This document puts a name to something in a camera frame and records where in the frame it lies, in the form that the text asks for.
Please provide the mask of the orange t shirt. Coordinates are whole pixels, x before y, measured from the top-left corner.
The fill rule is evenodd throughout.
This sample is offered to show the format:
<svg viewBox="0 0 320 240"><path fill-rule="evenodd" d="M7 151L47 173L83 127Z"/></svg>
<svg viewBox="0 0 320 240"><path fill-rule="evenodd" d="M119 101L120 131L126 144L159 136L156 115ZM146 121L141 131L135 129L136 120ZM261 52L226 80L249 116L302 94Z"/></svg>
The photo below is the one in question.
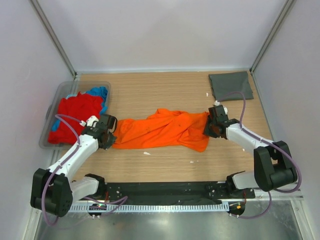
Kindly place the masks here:
<svg viewBox="0 0 320 240"><path fill-rule="evenodd" d="M122 119L114 132L115 149L149 149L183 146L204 152L209 137L204 135L208 112L189 113L159 108L146 119Z"/></svg>

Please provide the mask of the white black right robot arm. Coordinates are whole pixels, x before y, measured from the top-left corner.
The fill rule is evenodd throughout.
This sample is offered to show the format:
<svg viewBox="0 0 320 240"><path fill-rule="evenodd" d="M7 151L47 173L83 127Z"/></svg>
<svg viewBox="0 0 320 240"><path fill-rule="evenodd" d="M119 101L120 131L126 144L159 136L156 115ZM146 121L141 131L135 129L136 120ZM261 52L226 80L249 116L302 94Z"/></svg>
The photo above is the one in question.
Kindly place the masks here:
<svg viewBox="0 0 320 240"><path fill-rule="evenodd" d="M301 185L301 172L284 141L273 142L249 130L241 120L230 119L223 105L208 109L203 134L223 138L242 147L253 156L253 171L242 171L227 177L225 192L237 198L244 189L259 188L281 193L297 191Z"/></svg>

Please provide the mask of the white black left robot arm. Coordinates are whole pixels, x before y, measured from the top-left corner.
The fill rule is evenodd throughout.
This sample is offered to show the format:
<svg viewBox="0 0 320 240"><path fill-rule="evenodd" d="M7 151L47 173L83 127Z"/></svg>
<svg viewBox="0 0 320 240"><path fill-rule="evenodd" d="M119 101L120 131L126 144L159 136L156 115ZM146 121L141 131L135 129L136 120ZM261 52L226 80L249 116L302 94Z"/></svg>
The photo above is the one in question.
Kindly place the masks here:
<svg viewBox="0 0 320 240"><path fill-rule="evenodd" d="M105 179L92 173L80 181L74 175L84 162L98 149L108 150L116 141L114 131L118 120L109 114L99 118L91 116L81 121L81 133L74 129L73 146L47 169L39 168L32 178L30 205L34 209L57 217L65 216L72 204L87 196L101 200L106 194Z"/></svg>

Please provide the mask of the red t shirt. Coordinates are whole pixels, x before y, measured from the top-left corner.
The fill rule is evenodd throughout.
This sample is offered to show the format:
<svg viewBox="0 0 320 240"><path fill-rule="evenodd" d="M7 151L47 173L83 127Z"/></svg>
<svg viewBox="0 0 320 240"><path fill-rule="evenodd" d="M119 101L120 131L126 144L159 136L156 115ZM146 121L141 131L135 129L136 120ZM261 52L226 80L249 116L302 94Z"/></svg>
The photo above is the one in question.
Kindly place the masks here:
<svg viewBox="0 0 320 240"><path fill-rule="evenodd" d="M57 120L55 121L51 129L51 132L49 133L48 141L51 144L64 143L64 144L73 145L77 140L76 135L65 123L61 122L61 119L63 119L70 125L71 120L67 120L66 118L71 119L71 117L62 115L62 114L59 114L59 115L60 115L60 119L57 118ZM73 130L75 130L77 135L80 135L82 130L84 129L84 126L81 126L80 124L77 124L77 123L72 123L72 125L70 126L72 127Z"/></svg>

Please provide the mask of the folded grey t shirt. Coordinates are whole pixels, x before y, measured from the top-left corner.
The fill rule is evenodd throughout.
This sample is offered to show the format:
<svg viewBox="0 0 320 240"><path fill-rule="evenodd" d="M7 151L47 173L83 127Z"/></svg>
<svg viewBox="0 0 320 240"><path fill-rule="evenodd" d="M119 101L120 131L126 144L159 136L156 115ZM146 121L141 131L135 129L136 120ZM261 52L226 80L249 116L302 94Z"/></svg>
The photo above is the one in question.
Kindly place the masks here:
<svg viewBox="0 0 320 240"><path fill-rule="evenodd" d="M249 83L249 76L246 71L209 74L209 82L212 94L217 101L236 101L254 99L253 91Z"/></svg>

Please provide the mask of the blue t shirt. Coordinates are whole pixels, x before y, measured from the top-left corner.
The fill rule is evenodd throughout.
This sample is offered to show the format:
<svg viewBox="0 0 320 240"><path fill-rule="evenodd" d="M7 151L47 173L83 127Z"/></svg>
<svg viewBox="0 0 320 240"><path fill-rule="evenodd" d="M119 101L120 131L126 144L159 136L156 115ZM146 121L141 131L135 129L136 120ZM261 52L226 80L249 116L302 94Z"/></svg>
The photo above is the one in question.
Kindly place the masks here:
<svg viewBox="0 0 320 240"><path fill-rule="evenodd" d="M85 92L78 92L77 94L69 94L60 100L57 113L59 115L69 116L66 118L71 120L70 125L79 121L87 120L91 116L100 117L104 114L108 107L106 106L108 97L108 90L105 86L93 87Z"/></svg>

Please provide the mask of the clear plastic bin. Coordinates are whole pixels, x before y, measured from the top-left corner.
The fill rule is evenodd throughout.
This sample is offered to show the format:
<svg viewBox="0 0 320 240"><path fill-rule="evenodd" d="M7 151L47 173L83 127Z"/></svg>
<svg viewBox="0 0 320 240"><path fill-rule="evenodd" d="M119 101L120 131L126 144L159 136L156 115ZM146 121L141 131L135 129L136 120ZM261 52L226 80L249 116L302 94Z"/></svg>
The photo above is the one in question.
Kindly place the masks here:
<svg viewBox="0 0 320 240"><path fill-rule="evenodd" d="M69 144L66 143L58 143L53 144L49 143L49 134L54 126L57 118L55 115L58 113L59 103L63 98L67 97L75 97L79 92L84 94L91 89L97 88L100 90L101 87L105 87L107 90L107 94L105 95L105 101L102 104L102 110L104 113L107 112L110 101L110 93L111 93L111 84L108 81L65 81L61 83L54 95L53 101L49 106L46 116L44 127L40 136L39 146L42 149L50 149L50 150L66 150L70 147Z"/></svg>

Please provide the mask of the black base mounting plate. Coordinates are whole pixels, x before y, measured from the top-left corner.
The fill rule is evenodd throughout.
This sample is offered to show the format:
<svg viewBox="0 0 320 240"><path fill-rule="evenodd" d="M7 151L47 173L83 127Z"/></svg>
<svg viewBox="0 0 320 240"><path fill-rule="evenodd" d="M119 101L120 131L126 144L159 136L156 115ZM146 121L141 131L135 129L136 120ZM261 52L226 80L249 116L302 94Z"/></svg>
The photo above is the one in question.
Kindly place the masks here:
<svg viewBox="0 0 320 240"><path fill-rule="evenodd" d="M218 205L227 199L254 199L252 188L231 189L218 181L194 182L109 182L103 195L90 197L114 202L127 196L126 205L137 206L200 206Z"/></svg>

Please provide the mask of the right aluminium frame post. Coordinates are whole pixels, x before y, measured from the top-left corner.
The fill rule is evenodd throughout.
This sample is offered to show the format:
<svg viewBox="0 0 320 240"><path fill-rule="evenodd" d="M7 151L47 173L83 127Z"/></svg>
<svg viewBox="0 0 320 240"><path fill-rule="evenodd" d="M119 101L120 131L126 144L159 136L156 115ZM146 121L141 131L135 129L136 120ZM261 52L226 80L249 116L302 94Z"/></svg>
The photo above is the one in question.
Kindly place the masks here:
<svg viewBox="0 0 320 240"><path fill-rule="evenodd" d="M284 2L283 7L281 8L278 16L276 17L266 39L264 40L255 60L253 61L252 66L249 69L250 74L252 76L254 75L255 70L257 69L258 65L260 64L262 58L266 54L273 40L276 38L279 30L281 29L283 23L285 22L287 16L289 15L295 3L296 3L296 0L286 0Z"/></svg>

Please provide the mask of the aluminium frame post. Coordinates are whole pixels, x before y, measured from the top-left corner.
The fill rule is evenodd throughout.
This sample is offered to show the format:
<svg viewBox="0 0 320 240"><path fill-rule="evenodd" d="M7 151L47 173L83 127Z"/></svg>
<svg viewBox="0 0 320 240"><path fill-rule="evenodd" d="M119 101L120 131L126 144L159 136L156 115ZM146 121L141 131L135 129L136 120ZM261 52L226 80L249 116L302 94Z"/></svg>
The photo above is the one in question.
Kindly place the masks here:
<svg viewBox="0 0 320 240"><path fill-rule="evenodd" d="M58 54L60 55L62 61L64 62L65 66L67 67L68 71L71 73L73 80L77 77L77 72L73 67L69 57L67 56L66 51L64 50L58 36L56 35L49 19L47 18L43 8L41 7L38 0L29 0L29 3L35 10L37 17L39 18L41 24L43 25L47 35L51 39L55 49L57 50Z"/></svg>
<svg viewBox="0 0 320 240"><path fill-rule="evenodd" d="M283 7L281 8L278 16L276 17L266 39L264 40L255 60L253 61L252 66L249 69L250 74L252 76L254 75L255 70L257 69L258 65L260 64L262 58L266 54L273 40L276 38L279 30L281 29L283 23L285 22L287 16L289 15L295 3L296 3L296 0L286 0L284 2Z"/></svg>

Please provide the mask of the left aluminium frame post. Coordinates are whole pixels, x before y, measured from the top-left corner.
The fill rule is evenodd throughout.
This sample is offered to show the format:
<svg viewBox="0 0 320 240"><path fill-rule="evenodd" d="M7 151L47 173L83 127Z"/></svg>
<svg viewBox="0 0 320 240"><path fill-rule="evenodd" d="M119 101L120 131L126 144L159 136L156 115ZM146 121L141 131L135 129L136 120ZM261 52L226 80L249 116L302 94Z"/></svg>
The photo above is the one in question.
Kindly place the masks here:
<svg viewBox="0 0 320 240"><path fill-rule="evenodd" d="M69 57L67 56L66 51L64 50L58 36L56 35L49 19L47 18L43 8L41 7L38 0L29 0L29 3L35 10L37 17L39 18L41 24L43 25L47 35L51 39L55 49L57 50L58 54L60 55L62 61L64 62L65 66L67 67L68 71L71 73L73 80L77 77L77 72L73 67Z"/></svg>

